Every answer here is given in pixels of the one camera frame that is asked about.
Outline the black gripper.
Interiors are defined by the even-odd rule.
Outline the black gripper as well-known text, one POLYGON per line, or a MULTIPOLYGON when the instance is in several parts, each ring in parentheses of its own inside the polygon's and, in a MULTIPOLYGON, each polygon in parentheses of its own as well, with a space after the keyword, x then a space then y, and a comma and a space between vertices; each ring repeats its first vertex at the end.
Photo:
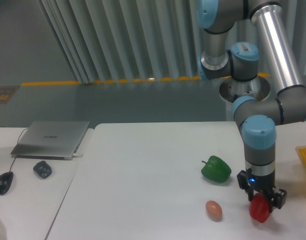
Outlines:
POLYGON ((269 204, 269 212, 281 209, 286 202, 286 190, 275 188, 275 171, 268 175, 254 175, 252 169, 241 170, 237 175, 240 189, 248 195, 248 201, 252 201, 254 192, 262 194, 269 204))

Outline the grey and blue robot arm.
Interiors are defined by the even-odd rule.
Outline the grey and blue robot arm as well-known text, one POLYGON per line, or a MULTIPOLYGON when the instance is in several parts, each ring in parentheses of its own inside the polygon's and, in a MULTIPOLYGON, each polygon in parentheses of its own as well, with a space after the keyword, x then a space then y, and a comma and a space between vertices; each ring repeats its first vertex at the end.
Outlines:
POLYGON ((249 201, 262 194, 269 210, 280 209, 286 191, 275 186, 276 126, 306 121, 306 88, 295 63, 277 0, 199 0, 197 22, 206 46, 197 64, 203 79, 226 77, 233 86, 222 93, 232 103, 232 117, 244 145, 245 169, 239 187, 249 201), (226 48, 228 32, 249 20, 262 42, 270 81, 258 73, 260 51, 241 41, 226 48))

